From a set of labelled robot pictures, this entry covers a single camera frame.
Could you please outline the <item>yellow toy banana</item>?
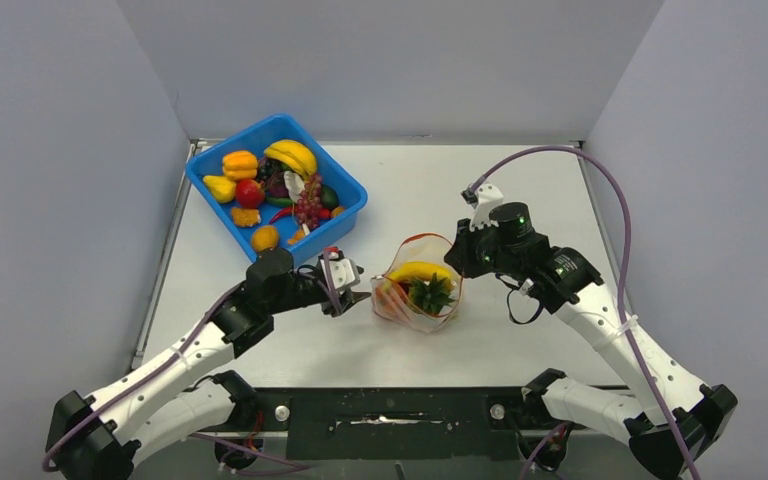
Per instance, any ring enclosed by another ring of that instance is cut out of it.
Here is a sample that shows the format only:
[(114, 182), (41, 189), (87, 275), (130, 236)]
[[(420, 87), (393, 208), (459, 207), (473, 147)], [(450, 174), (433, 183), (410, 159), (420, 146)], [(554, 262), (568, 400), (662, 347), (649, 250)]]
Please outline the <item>yellow toy banana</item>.
[(405, 262), (390, 270), (385, 277), (396, 283), (407, 283), (411, 280), (430, 282), (436, 277), (450, 287), (458, 282), (455, 274), (448, 267), (424, 261)]

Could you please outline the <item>orange toy pineapple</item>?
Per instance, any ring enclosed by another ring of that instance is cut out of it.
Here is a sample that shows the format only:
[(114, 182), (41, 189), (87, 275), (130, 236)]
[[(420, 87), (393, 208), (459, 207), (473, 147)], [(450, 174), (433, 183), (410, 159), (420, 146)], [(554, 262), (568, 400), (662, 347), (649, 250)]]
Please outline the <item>orange toy pineapple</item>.
[(430, 282), (411, 280), (408, 298), (420, 311), (428, 315), (439, 315), (450, 307), (455, 299), (451, 296), (453, 287), (434, 277)]

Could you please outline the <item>orange toy carrot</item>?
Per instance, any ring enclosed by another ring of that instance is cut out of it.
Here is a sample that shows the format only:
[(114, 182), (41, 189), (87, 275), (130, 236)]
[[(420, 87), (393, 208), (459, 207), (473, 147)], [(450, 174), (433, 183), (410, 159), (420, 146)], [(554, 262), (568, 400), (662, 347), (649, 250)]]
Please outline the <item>orange toy carrot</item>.
[(404, 300), (404, 290), (398, 284), (381, 283), (373, 293), (373, 311), (389, 321), (404, 322), (408, 319)]

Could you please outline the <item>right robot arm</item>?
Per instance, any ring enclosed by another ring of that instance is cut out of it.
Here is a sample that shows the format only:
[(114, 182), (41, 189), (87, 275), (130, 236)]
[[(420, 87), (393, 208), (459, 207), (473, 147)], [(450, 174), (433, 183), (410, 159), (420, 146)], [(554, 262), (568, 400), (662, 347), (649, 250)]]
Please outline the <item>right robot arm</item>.
[(722, 435), (738, 405), (725, 385), (708, 385), (674, 360), (620, 307), (599, 271), (578, 251), (537, 233), (522, 202), (491, 209), (474, 226), (458, 221), (446, 264), (465, 278), (508, 276), (549, 314), (580, 335), (620, 377), (628, 395), (611, 393), (547, 369), (526, 386), (524, 417), (555, 419), (628, 446), (658, 479), (677, 479)]

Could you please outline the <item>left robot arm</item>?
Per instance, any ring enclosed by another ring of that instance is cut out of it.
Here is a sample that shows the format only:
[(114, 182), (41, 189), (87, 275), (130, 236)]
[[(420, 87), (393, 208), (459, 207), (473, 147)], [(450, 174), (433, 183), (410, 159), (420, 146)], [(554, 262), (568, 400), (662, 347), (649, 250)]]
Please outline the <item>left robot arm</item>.
[(274, 330), (276, 315), (318, 305), (338, 317), (369, 298), (364, 270), (336, 247), (296, 266), (283, 248), (262, 253), (193, 328), (121, 379), (55, 404), (42, 468), (66, 479), (128, 479), (171, 444), (252, 409), (254, 389), (222, 366)]

